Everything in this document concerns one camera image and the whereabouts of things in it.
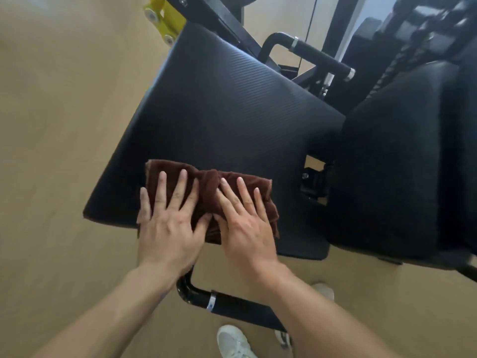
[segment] hand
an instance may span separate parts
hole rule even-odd
[[[141,209],[137,217],[140,225],[138,266],[166,271],[175,282],[197,260],[212,215],[202,216],[192,231],[190,220],[199,198],[199,181],[194,180],[189,197],[179,209],[186,190],[187,171],[183,169],[179,174],[169,206],[166,206],[166,180],[165,172],[161,171],[152,217],[147,190],[141,188]]]
[[[253,192],[255,205],[242,178],[237,179],[240,199],[225,179],[220,180],[224,193],[217,189],[217,197],[227,221],[217,220],[225,253],[252,282],[260,278],[261,271],[273,269],[278,263],[273,232],[265,212],[260,191]]]

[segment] finger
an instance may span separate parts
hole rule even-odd
[[[229,183],[225,180],[225,178],[220,179],[220,185],[222,186],[222,190],[224,192],[225,197],[227,197],[227,199],[232,203],[232,206],[238,212],[238,214],[245,214],[247,210],[245,210],[242,202],[237,197],[235,192],[232,191],[232,187],[230,187]]]
[[[159,173],[158,188],[156,190],[156,198],[154,199],[154,215],[165,210],[167,204],[167,196],[165,194],[165,187],[167,184],[167,174],[164,171]]]
[[[217,199],[224,211],[224,215],[227,221],[230,221],[234,217],[238,216],[237,211],[233,207],[232,203],[224,196],[221,190],[217,189]]]
[[[263,204],[262,196],[258,187],[253,190],[253,197],[255,198],[255,204],[257,205],[258,216],[262,221],[268,222],[267,211],[265,210],[265,205]]]
[[[219,215],[214,214],[214,219],[218,223],[218,228],[220,229],[220,236],[222,237],[222,244],[227,245],[229,242],[229,226],[227,221],[225,221]]]
[[[147,189],[141,187],[139,192],[139,198],[141,201],[141,208],[137,215],[136,223],[138,225],[151,220],[151,203],[149,202],[149,196],[147,195]]]
[[[199,180],[195,179],[192,185],[192,190],[187,197],[186,203],[182,206],[181,211],[186,212],[189,216],[192,216],[194,209],[196,208],[197,201],[199,199]]]
[[[177,181],[176,188],[172,194],[171,202],[167,207],[168,210],[179,210],[182,201],[184,200],[184,192],[187,185],[187,171],[183,169],[179,173],[179,180]]]
[[[242,197],[243,207],[245,207],[245,210],[247,210],[250,215],[257,216],[252,197],[250,197],[250,193],[248,193],[247,186],[245,186],[245,181],[242,177],[237,179],[237,187],[239,189],[240,196]]]
[[[194,236],[197,239],[200,239],[202,242],[205,240],[207,228],[211,219],[212,214],[206,213],[204,216],[199,218],[199,221],[197,222],[196,229],[194,230]]]

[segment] left hand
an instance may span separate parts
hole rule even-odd
[[[179,209],[186,190],[187,171],[181,171],[169,206],[166,206],[166,180],[165,172],[161,171],[152,216],[147,190],[141,188],[141,209],[137,217],[140,225],[138,267],[166,271],[177,280],[199,257],[212,215],[202,216],[192,231],[190,221],[199,199],[199,181],[194,180],[192,191]]]

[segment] right hand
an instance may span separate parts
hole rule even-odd
[[[223,193],[217,189],[217,197],[227,220],[218,215],[214,218],[220,228],[225,254],[251,282],[257,282],[262,271],[269,271],[272,265],[278,264],[275,240],[260,191],[256,188],[253,192],[254,204],[244,180],[239,177],[237,186],[242,204],[225,179],[220,180],[220,185]]]

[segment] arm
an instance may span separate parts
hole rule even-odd
[[[278,261],[272,230],[258,189],[255,204],[242,179],[243,204],[227,182],[218,199],[227,221],[214,215],[226,255],[239,267],[310,357],[397,358],[386,344],[334,302],[321,296]]]
[[[154,214],[149,197],[141,189],[138,267],[96,306],[60,332],[33,358],[119,357],[145,320],[176,280],[187,272],[204,244],[210,215],[204,215],[192,231],[190,220],[199,198],[194,186],[182,209],[187,173],[183,170],[166,207],[166,175],[159,175]]]

